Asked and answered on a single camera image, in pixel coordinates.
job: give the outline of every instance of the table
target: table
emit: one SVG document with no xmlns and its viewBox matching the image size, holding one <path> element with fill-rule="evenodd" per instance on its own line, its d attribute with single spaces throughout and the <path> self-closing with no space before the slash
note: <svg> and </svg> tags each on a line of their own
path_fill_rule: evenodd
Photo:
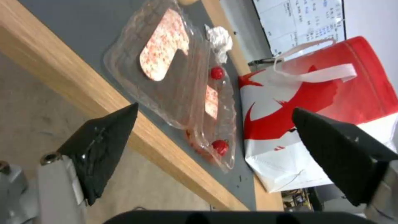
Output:
<svg viewBox="0 0 398 224">
<path fill-rule="evenodd" d="M 76 49 L 72 50 L 63 41 L 65 36 L 53 33 L 57 26 L 49 29 L 51 21 L 43 24 L 36 17 L 39 15 L 31 13 L 35 8 L 30 4 L 36 2 L 24 3 L 23 0 L 20 2 L 17 0 L 0 2 L 0 51 L 91 118 L 104 116 L 130 104 L 128 99 L 93 69 L 92 64 L 87 63 L 87 57 L 76 53 Z M 105 2 L 105 0 L 96 1 L 96 4 Z M 215 26 L 223 26 L 232 33 L 218 1 L 202 0 L 198 4 L 199 7 L 205 8 Z M 234 47 L 229 56 L 234 68 L 239 75 L 249 73 L 250 70 L 234 37 L 233 41 Z M 233 194 L 230 186 L 227 186 L 227 189 L 225 184 L 214 178 L 209 169 L 204 169 L 203 164 L 198 163 L 192 155 L 181 149 L 170 139 L 164 127 L 160 128 L 151 116 L 146 116 L 147 114 L 147 112 L 138 114 L 128 146 L 137 150 L 204 200 L 219 210 L 283 209 L 280 194 L 267 194 L 256 177 L 251 177 L 252 188 L 240 190 L 254 195 L 254 206 L 242 195 Z"/>
</svg>

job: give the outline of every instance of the shopping bag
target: shopping bag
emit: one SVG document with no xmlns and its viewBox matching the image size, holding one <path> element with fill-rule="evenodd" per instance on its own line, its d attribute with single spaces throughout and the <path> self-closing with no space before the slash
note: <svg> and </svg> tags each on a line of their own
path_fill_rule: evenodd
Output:
<svg viewBox="0 0 398 224">
<path fill-rule="evenodd" d="M 291 119 L 295 107 L 356 124 L 395 150 L 398 100 L 363 37 L 277 63 L 322 42 L 299 45 L 273 67 L 239 79 L 245 159 L 269 192 L 332 183 L 299 138 Z"/>
</svg>

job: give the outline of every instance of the bag handle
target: bag handle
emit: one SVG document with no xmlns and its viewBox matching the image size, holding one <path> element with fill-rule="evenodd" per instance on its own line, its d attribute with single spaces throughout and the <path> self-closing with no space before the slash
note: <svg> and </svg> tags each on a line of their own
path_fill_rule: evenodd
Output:
<svg viewBox="0 0 398 224">
<path fill-rule="evenodd" d="M 327 41 L 332 41 L 333 42 L 332 44 L 336 43 L 336 40 L 333 38 L 313 41 L 313 42 L 309 42 L 309 43 L 300 44 L 300 45 L 286 51 L 285 53 L 277 56 L 275 58 L 275 62 L 273 64 L 274 72 L 277 74 L 280 74 L 286 78 L 293 79 L 296 81 L 301 81 L 301 82 L 307 82 L 307 83 L 321 83 L 321 82 L 326 82 L 326 81 L 335 80 L 335 79 L 342 79 L 343 82 L 346 82 L 348 80 L 355 78 L 357 76 L 357 73 L 352 64 L 336 65 L 336 66 L 332 66 L 332 67 L 329 67 L 326 69 L 320 69 L 320 70 L 316 70 L 316 71 L 301 74 L 301 75 L 292 75 L 292 74 L 277 70 L 276 63 L 278 60 L 285 58 L 287 56 L 290 56 L 290 55 L 297 53 L 301 50 L 304 50 L 306 48 L 315 46 L 317 44 L 325 43 Z"/>
</svg>

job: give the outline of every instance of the plastic food container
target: plastic food container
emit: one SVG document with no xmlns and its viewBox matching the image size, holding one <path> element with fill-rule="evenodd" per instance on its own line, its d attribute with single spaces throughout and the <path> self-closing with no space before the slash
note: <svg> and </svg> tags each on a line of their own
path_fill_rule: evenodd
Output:
<svg viewBox="0 0 398 224">
<path fill-rule="evenodd" d="M 179 129 L 193 128 L 206 88 L 210 47 L 174 0 L 150 0 L 135 13 L 104 63 L 125 90 Z"/>
<path fill-rule="evenodd" d="M 194 129 L 186 131 L 191 146 L 206 160 L 218 164 L 224 172 L 228 172 L 235 163 L 235 142 L 236 142 L 236 112 L 233 89 L 228 74 L 224 70 L 224 78 L 214 80 L 210 73 L 213 67 L 220 66 L 216 63 L 213 52 L 210 54 L 209 69 L 207 71 L 206 90 L 201 92 L 202 98 L 198 101 L 202 105 L 198 108 L 199 122 Z M 211 102 L 208 97 L 213 95 L 216 98 L 217 112 L 209 109 Z M 228 144 L 228 151 L 221 155 L 213 148 L 215 141 L 225 141 Z"/>
</svg>

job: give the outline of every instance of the desk mat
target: desk mat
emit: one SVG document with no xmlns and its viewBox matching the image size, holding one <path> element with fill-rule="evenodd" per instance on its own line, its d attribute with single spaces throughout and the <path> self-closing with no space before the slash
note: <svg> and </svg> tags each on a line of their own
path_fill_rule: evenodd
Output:
<svg viewBox="0 0 398 224">
<path fill-rule="evenodd" d="M 130 16 L 141 7 L 143 0 L 19 1 L 124 97 L 131 102 L 135 102 L 106 70 L 103 56 L 110 45 L 116 41 Z M 195 26 L 199 28 L 202 28 L 204 24 L 212 26 L 201 1 L 190 6 L 184 6 L 183 10 Z M 255 210 L 253 172 L 244 160 L 238 74 L 231 60 L 228 60 L 224 67 L 230 75 L 234 87 L 237 113 L 235 167 L 229 173 L 224 174 L 218 167 L 209 164 L 196 154 L 188 145 L 184 131 L 170 127 L 141 104 L 140 111 L 246 207 Z"/>
</svg>

